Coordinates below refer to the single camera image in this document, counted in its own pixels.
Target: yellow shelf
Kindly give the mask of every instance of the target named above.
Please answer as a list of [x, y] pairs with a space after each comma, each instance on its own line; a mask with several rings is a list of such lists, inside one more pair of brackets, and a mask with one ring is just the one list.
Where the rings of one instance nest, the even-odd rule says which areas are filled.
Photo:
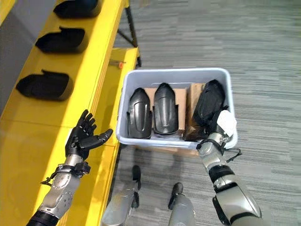
[[15, 0], [0, 0], [0, 25], [15, 4]]
[[117, 66], [108, 66], [100, 94], [101, 99], [99, 100], [98, 108], [95, 113], [95, 119], [97, 121], [96, 133], [101, 133], [106, 130], [106, 128], [112, 128], [114, 130], [112, 138], [106, 145], [115, 146], [118, 143], [115, 129], [117, 126], [121, 89], [124, 77], [129, 71], [135, 68], [137, 56], [138, 48], [115, 48], [112, 51], [110, 59], [123, 61], [125, 64], [122, 69], [119, 69]]
[[[138, 49], [113, 49], [111, 59], [126, 62], [109, 66], [95, 113], [96, 133], [115, 130], [123, 79], [135, 67]], [[64, 146], [73, 128], [21, 121], [0, 121], [0, 219], [3, 225], [23, 226], [41, 204], [48, 186], [39, 182], [64, 162]], [[81, 179], [72, 206], [60, 226], [98, 226], [107, 205], [119, 143], [115, 134], [90, 152], [89, 175]]]
[[2, 120], [73, 127], [83, 109], [95, 113], [117, 33], [124, 0], [103, 0], [101, 13], [90, 19], [60, 19], [51, 12], [40, 36], [59, 26], [84, 28], [89, 44], [81, 54], [44, 54], [33, 47], [19, 79], [42, 69], [67, 73], [74, 82], [70, 98], [63, 102], [27, 98], [14, 89]]

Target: cardboard box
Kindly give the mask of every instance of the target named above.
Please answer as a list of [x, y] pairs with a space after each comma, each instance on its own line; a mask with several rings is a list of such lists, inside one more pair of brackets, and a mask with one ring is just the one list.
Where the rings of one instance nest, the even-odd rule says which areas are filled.
[[[155, 97], [155, 92], [157, 88], [144, 88], [145, 92], [150, 98], [150, 107], [152, 110], [152, 107], [154, 106], [154, 97]], [[172, 134], [176, 136], [182, 136], [182, 134], [185, 131], [185, 118], [186, 118], [186, 89], [173, 89], [175, 93], [175, 104], [178, 105], [178, 119], [179, 119], [179, 130], [177, 133]]]
[[187, 90], [186, 101], [186, 126], [184, 140], [195, 141], [206, 138], [204, 128], [193, 120], [193, 112], [198, 103], [198, 98], [204, 90], [205, 83], [193, 83]]

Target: gray carpet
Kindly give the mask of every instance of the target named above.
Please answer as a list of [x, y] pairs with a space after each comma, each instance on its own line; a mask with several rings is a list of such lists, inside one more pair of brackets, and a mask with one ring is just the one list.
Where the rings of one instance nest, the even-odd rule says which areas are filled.
[[[149, 0], [132, 12], [143, 68], [222, 67], [231, 74], [238, 121], [230, 164], [271, 225], [300, 224], [301, 1]], [[122, 18], [121, 28], [127, 28]], [[125, 45], [117, 38], [116, 46]], [[175, 182], [184, 184], [199, 226], [220, 226], [212, 184], [198, 158], [121, 150], [113, 194], [142, 169], [140, 208], [129, 226], [167, 226]]]

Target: white label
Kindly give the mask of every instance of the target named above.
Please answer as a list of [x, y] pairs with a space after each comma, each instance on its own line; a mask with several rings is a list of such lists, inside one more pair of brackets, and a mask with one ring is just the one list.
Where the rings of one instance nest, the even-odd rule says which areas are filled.
[[229, 137], [231, 137], [235, 131], [237, 121], [232, 113], [227, 110], [223, 110], [217, 119], [217, 124]]

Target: gray plastic bin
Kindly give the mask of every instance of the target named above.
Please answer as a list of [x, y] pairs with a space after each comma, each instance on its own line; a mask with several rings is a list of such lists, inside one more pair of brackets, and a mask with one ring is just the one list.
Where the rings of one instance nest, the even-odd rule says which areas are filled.
[[[118, 123], [116, 128], [117, 139], [126, 145], [139, 146], [166, 146], [195, 149], [197, 142], [184, 141], [180, 138], [151, 137], [151, 139], [128, 138], [127, 133], [127, 111], [128, 103], [134, 90], [141, 88], [157, 88], [161, 83], [166, 82], [172, 88], [188, 88], [192, 83], [206, 83], [216, 79], [226, 92], [225, 105], [234, 115], [234, 105], [231, 90], [229, 72], [222, 68], [191, 68], [191, 69], [159, 69], [159, 70], [134, 70], [129, 72], [123, 82], [122, 94], [119, 104]], [[238, 139], [237, 131], [234, 132], [226, 148], [236, 145]]]

